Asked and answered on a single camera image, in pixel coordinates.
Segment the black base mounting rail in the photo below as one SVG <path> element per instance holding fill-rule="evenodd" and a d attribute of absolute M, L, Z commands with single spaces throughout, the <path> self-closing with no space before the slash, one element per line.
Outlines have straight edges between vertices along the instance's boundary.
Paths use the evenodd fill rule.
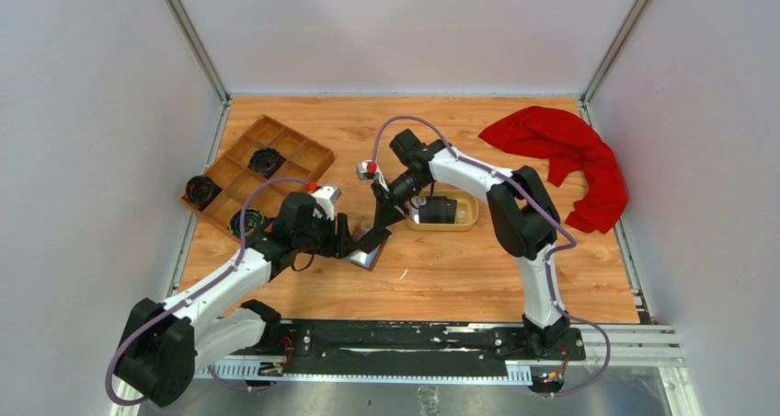
<path fill-rule="evenodd" d="M 275 324 L 240 354 L 260 357 L 264 371 L 279 359 L 284 374 L 387 378 L 498 378 L 509 362 L 562 367 L 586 358 L 575 328 L 544 349 L 518 325 L 315 319 Z"/>

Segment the red cloth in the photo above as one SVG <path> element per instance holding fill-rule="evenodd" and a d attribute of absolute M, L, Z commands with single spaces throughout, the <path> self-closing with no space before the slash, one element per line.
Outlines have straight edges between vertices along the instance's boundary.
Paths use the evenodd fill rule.
<path fill-rule="evenodd" d="M 531 106 L 493 122 L 478 137 L 504 153 L 546 159 L 547 180 L 559 186 L 574 171 L 588 185 L 566 224 L 607 233 L 628 204 L 628 191 L 613 149 L 579 116 Z"/>

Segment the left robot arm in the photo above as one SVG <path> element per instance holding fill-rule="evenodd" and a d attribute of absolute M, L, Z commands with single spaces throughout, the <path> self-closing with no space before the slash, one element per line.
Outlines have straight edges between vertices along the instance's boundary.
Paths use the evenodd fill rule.
<path fill-rule="evenodd" d="M 126 407 L 146 401 L 165 407 L 196 373 L 233 352 L 289 349 L 280 313 L 242 298 L 292 268 L 301 254 L 343 258 L 355 249 L 346 216 L 336 211 L 339 196 L 334 185 L 294 191 L 275 216 L 255 224 L 244 203 L 233 223 L 239 237 L 233 256 L 183 292 L 132 307 L 104 375 L 108 398 Z"/>

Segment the brown leather card holder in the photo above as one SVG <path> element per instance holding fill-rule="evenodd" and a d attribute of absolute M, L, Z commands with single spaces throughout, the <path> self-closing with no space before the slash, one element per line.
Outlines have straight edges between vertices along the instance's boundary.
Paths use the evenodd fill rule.
<path fill-rule="evenodd" d="M 351 229 L 351 232 L 352 232 L 353 238 L 355 238 L 355 236 L 356 236 L 356 233 L 357 233 L 357 231 L 358 231 L 358 229 L 359 229 L 360 227 L 371 228 L 371 226 L 370 226 L 370 225 L 362 225 L 362 224 L 357 224 L 357 225 L 355 225 L 355 226 L 354 226 L 354 227 Z M 356 265 L 356 266 L 358 266 L 358 267 L 360 267 L 360 268 L 362 268 L 362 269 L 364 269 L 364 270 L 366 270 L 366 271 L 369 271 L 369 272 L 370 272 L 370 271 L 372 271 L 372 270 L 373 270 L 373 268 L 374 268 L 374 266 L 375 266 L 375 264 L 376 264 L 376 261 L 377 261 L 377 260 L 378 260 L 378 258 L 379 258 L 379 254 L 380 254 L 381 248 L 382 248 L 382 246 L 380 246 L 380 247 L 377 247 L 377 248 L 376 248 L 376 249 L 375 249 L 373 252 L 371 252 L 371 253 L 365 253 L 365 252 L 362 252 L 362 251 L 359 251 L 359 250 L 357 250 L 357 249 L 356 249 L 355 251 L 353 251 L 353 252 L 352 252 L 352 253 L 351 253 L 351 254 L 350 254 L 350 255 L 349 255 L 347 258 L 346 258 L 346 261 L 348 261 L 348 262 L 350 262 L 351 264 L 353 264 L 353 265 Z"/>

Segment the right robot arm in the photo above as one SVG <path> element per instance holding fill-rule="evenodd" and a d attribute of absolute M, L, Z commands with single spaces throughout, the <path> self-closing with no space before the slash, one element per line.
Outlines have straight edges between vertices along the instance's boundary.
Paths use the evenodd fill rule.
<path fill-rule="evenodd" d="M 370 251 L 390 236 L 389 226 L 408 217 L 411 200 L 433 183 L 465 191 L 487 204 L 494 235 L 517 262 L 525 295 L 522 323 L 525 345 L 537 358 L 548 358 L 562 345 L 570 321 L 558 300 L 552 249 L 560 232 L 560 217 L 544 183 L 533 168 L 499 168 L 439 139 L 422 143 L 410 130 L 392 140 L 391 149 L 406 171 L 391 182 L 372 160 L 357 166 L 369 180 L 376 200 L 373 227 L 360 238 L 359 249 Z"/>

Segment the beige oval tray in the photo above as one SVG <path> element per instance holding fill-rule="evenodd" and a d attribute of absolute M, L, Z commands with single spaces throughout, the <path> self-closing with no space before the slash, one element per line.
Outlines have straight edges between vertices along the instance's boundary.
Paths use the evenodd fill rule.
<path fill-rule="evenodd" d="M 433 192 L 426 192 L 419 196 L 445 196 L 457 201 L 456 220 L 454 224 L 415 224 L 410 220 L 410 217 L 404 221 L 404 224 L 412 229 L 418 231 L 435 231 L 435 232 L 465 232 L 470 230 L 476 223 L 478 218 L 478 203 L 477 198 L 465 191 L 460 190 L 448 190 L 448 189 L 435 189 Z"/>

